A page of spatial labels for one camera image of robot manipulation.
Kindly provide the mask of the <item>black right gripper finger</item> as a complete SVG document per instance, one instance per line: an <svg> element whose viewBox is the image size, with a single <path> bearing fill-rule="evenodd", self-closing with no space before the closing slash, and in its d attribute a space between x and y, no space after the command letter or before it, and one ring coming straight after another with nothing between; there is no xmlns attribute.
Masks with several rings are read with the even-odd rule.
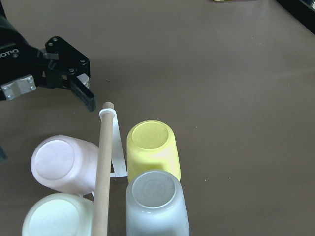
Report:
<svg viewBox="0 0 315 236"><path fill-rule="evenodd" d="M70 90L90 112L94 111L96 98L89 89L89 58L59 36L45 44L43 56L48 61L43 70L45 86Z"/></svg>

